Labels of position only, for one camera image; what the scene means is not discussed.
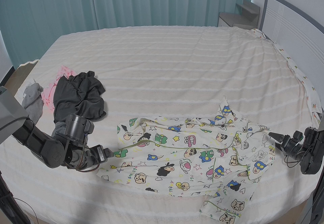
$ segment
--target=bed sheet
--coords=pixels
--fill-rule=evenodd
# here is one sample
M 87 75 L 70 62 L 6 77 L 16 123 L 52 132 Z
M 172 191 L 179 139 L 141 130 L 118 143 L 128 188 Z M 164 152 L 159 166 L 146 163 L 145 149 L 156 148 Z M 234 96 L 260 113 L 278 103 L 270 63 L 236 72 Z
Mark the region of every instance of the bed sheet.
M 302 84 L 272 46 L 236 27 L 142 26 L 61 36 L 29 77 L 48 85 L 63 64 L 95 71 L 107 116 L 88 145 L 117 148 L 116 125 L 130 116 L 211 117 L 223 95 L 232 108 L 273 132 L 311 125 Z M 16 98 L 22 101 L 25 83 Z M 37 127 L 51 133 L 44 106 Z M 111 183 L 96 173 L 49 169 L 13 138 L 0 146 L 0 169 L 15 197 L 49 223 L 216 223 L 199 209 L 205 196 L 179 198 Z M 319 173 L 288 169 L 281 153 L 253 195 L 241 223 L 268 223 L 306 200 Z

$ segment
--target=bed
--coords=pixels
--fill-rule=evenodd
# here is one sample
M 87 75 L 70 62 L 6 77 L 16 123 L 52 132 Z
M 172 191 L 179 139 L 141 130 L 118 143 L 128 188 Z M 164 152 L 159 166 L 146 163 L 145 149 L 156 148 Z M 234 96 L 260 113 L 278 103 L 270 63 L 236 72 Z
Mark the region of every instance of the bed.
M 210 117 L 223 95 L 243 117 L 273 132 L 303 132 L 318 124 L 320 104 L 316 109 L 309 103 L 318 95 L 316 90 L 309 94 L 279 50 L 280 45 L 284 51 L 289 47 L 280 40 L 284 27 L 278 34 L 268 25 L 271 18 L 284 21 L 285 16 L 280 12 L 282 2 L 278 8 L 271 3 L 273 14 L 280 16 L 267 15 L 270 10 L 265 6 L 263 33 L 237 27 L 141 26 L 61 36 L 15 97 L 22 101 L 30 78 L 48 85 L 61 64 L 76 72 L 95 71 L 106 89 L 102 97 L 107 115 L 95 122 L 88 145 L 112 150 L 117 148 L 116 125 L 130 116 Z M 273 32 L 276 43 L 266 39 L 273 38 Z M 318 50 L 324 47 L 317 45 Z M 319 90 L 319 78 L 312 75 L 311 80 Z M 52 112 L 44 107 L 37 127 L 51 133 L 54 126 Z M 287 168 L 283 159 L 277 153 L 241 223 L 268 223 L 305 201 L 316 187 L 320 172 L 302 175 L 299 167 Z M 49 223 L 215 223 L 199 213 L 205 196 L 171 197 L 111 183 L 95 172 L 49 169 L 13 138 L 0 146 L 0 169 L 15 197 L 28 202 Z

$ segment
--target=headboard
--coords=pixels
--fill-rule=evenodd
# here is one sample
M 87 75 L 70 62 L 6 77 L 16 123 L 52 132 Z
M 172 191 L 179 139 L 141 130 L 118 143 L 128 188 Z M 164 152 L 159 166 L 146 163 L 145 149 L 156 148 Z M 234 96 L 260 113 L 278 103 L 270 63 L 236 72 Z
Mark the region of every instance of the headboard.
M 324 27 L 285 0 L 265 0 L 260 30 L 286 49 L 324 105 Z

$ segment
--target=gray garment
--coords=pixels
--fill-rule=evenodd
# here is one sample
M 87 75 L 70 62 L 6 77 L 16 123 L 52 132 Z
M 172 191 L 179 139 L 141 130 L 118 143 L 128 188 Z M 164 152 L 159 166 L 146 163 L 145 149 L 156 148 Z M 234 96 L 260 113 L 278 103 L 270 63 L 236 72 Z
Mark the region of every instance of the gray garment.
M 54 137 L 55 133 L 65 133 L 65 129 L 66 129 L 66 124 L 65 121 L 58 121 L 57 123 L 55 123 L 55 129 L 52 132 L 52 137 Z
M 24 91 L 24 99 L 22 100 L 22 107 L 28 112 L 29 118 L 36 124 L 43 114 L 43 101 L 41 92 L 43 88 L 34 83 L 26 87 Z

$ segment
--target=pink garment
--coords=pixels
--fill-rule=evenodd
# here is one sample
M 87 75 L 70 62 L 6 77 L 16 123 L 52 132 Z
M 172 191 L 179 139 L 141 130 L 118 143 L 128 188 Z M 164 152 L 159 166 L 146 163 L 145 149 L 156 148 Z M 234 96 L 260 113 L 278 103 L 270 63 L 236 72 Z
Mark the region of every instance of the pink garment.
M 54 92 L 56 89 L 57 82 L 62 76 L 65 76 L 66 78 L 69 78 L 69 76 L 76 76 L 77 73 L 70 68 L 67 68 L 66 66 L 61 65 L 60 70 L 57 72 L 56 79 L 54 83 L 50 83 L 48 87 L 44 88 L 44 91 L 41 93 L 42 100 L 44 104 L 51 110 L 54 111 Z

